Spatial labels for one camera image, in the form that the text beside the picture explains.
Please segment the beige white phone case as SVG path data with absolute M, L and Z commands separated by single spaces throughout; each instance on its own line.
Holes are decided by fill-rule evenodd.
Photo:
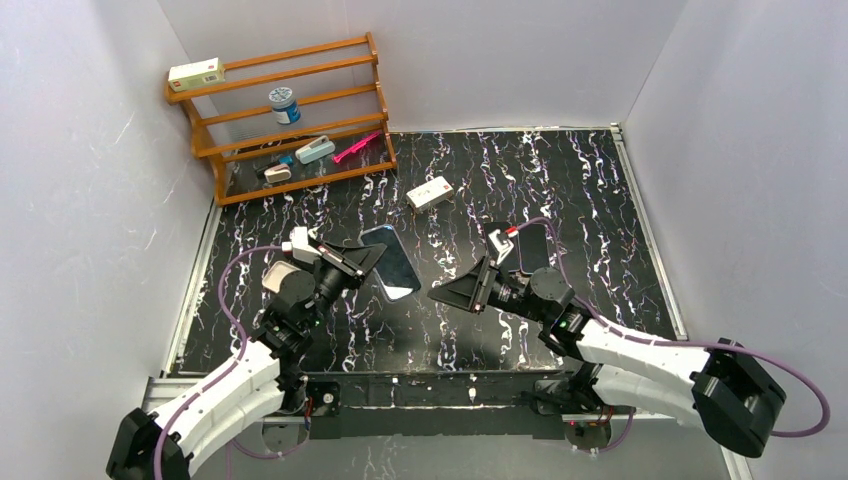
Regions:
M 283 280 L 291 273 L 299 271 L 299 268 L 286 262 L 277 261 L 273 263 L 261 280 L 262 287 L 274 294 L 281 289 Z

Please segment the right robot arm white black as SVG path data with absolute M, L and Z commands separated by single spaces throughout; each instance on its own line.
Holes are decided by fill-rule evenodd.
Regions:
M 484 257 L 427 295 L 469 313 L 494 307 L 539 323 L 549 350 L 582 364 L 559 385 L 542 387 L 544 402 L 659 413 L 703 430 L 732 452 L 759 458 L 786 400 L 773 377 L 733 341 L 667 346 L 661 337 L 615 327 L 591 313 L 553 267 L 509 274 Z

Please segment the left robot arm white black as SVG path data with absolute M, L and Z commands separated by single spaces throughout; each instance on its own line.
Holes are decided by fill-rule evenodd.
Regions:
M 375 270 L 385 245 L 333 245 L 311 236 L 279 247 L 262 279 L 272 292 L 260 324 L 234 326 L 239 349 L 173 399 L 121 421 L 105 472 L 111 479 L 190 479 L 212 454 L 260 419 L 307 402 L 299 361 L 312 329 L 345 291 Z

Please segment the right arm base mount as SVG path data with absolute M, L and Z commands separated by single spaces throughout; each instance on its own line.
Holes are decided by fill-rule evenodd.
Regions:
M 541 416 L 565 420 L 565 437 L 574 450 L 598 454 L 611 443 L 614 408 L 566 380 L 537 380 L 520 398 Z

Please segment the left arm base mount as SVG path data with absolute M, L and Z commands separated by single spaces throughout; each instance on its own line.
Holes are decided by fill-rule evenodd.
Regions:
M 262 420 L 262 438 L 270 459 L 283 459 L 311 440 L 316 419 L 338 415 L 341 392 L 338 382 L 310 379 L 303 375 L 299 384 L 286 391 L 282 406 Z

